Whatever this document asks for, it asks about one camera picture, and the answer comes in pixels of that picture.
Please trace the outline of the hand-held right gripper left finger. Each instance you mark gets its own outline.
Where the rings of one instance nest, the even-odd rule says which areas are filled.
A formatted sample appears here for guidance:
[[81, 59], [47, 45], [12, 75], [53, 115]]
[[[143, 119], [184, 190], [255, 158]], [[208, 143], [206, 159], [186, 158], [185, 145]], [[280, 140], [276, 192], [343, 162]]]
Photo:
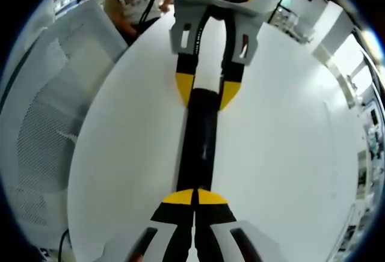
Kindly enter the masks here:
[[194, 189], [165, 197], [126, 261], [186, 261], [192, 244]]

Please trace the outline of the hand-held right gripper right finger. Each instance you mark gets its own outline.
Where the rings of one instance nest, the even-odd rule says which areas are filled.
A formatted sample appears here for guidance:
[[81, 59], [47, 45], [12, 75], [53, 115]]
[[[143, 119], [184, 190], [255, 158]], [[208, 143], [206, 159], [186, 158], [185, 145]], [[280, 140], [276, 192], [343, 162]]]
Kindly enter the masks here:
[[200, 261], [281, 261], [277, 242], [239, 221], [219, 194], [199, 189], [194, 243]]

